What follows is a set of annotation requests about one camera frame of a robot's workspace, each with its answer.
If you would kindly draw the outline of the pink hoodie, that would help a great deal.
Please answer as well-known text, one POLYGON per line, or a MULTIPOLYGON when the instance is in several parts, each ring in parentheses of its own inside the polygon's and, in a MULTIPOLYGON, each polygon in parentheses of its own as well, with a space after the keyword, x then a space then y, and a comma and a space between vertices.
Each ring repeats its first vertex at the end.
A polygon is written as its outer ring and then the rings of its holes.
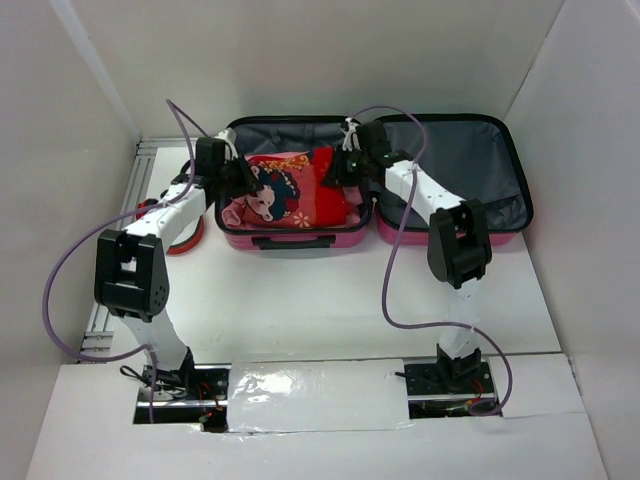
POLYGON ((353 226, 363 203, 357 188, 320 189, 294 198, 271 190, 234 199, 222 210, 223 225, 233 229, 294 229, 353 226))

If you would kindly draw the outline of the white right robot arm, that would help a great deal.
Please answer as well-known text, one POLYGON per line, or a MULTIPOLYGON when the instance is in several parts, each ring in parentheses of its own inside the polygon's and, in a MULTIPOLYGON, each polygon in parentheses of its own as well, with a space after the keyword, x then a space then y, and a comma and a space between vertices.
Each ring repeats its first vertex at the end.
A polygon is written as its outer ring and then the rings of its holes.
POLYGON ((384 124, 361 123, 353 117, 342 121, 342 144, 334 149, 326 186, 352 186, 370 179, 405 202, 396 240, 383 276, 381 309, 387 323, 401 330, 444 327, 451 330, 436 345, 436 377, 430 383, 448 392, 460 391, 469 383, 481 363, 476 337, 474 295, 492 260, 492 249, 484 204, 466 200, 439 184, 420 166, 427 150, 428 133, 416 117, 422 137, 416 155, 394 150, 384 124), (448 321, 401 324, 391 318, 388 290, 409 213, 415 211, 428 226, 426 260, 433 277, 450 286, 448 321))

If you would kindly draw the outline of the pink hard-shell suitcase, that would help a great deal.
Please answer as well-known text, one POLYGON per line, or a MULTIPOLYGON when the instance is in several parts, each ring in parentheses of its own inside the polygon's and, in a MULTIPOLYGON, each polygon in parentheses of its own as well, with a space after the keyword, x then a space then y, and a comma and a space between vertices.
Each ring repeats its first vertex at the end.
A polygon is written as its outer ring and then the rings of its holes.
MULTIPOLYGON (((533 203, 512 136, 506 125, 491 116, 473 113, 419 114, 428 133, 421 168, 442 186, 485 206, 492 245, 509 242, 534 216, 533 203)), ((418 127, 404 115, 381 117, 394 149, 416 155, 422 145, 418 127)), ((250 116, 229 124, 236 150, 253 154, 305 153, 316 147, 337 146, 344 135, 337 115, 250 116)), ((369 221, 376 222, 382 239, 396 240, 405 202, 379 184, 360 187, 360 221, 342 228, 240 230, 223 225, 222 210, 232 200, 221 197, 215 221, 227 242, 238 250, 350 248, 360 243, 369 221)), ((409 215, 401 243, 424 245, 428 227, 416 212, 409 215)))

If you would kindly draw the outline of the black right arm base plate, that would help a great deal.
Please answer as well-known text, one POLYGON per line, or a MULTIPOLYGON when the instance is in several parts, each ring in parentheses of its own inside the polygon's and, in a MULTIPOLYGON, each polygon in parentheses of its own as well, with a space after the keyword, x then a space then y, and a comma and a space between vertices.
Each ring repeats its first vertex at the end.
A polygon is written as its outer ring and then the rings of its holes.
POLYGON ((435 363, 405 363, 394 375, 405 382, 412 420, 469 417, 491 412, 499 404, 486 361, 476 372, 456 380, 442 380, 435 363))

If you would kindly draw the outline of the red black headphones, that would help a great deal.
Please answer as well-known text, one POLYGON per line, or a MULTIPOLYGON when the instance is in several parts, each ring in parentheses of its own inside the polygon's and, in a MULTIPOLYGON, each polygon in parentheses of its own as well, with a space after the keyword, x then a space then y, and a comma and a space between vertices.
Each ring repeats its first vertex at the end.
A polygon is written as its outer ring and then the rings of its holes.
POLYGON ((137 237, 152 235, 161 240, 164 252, 167 252, 194 231, 204 213, 204 198, 191 193, 176 204, 158 204, 157 208, 131 223, 126 232, 137 237))

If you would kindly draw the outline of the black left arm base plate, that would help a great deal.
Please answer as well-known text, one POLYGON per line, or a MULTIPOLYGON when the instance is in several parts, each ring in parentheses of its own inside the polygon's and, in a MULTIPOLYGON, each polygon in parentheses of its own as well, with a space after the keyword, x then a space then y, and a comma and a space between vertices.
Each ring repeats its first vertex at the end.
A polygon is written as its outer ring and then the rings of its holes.
POLYGON ((119 373, 138 383, 134 424, 194 424, 204 432, 225 433, 230 370, 230 365, 196 365, 183 386, 158 377, 154 393, 150 366, 139 373, 124 365, 119 373))

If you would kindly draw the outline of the red patterned blanket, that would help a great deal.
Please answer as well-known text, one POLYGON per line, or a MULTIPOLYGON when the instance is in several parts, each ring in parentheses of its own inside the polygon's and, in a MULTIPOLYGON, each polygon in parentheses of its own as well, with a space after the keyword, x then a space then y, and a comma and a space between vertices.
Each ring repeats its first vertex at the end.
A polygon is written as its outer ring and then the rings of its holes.
POLYGON ((321 180, 331 166, 333 149, 320 147, 305 153, 253 155, 248 163, 262 185, 255 193, 271 190, 274 194, 290 194, 294 198, 313 195, 326 188, 321 180))

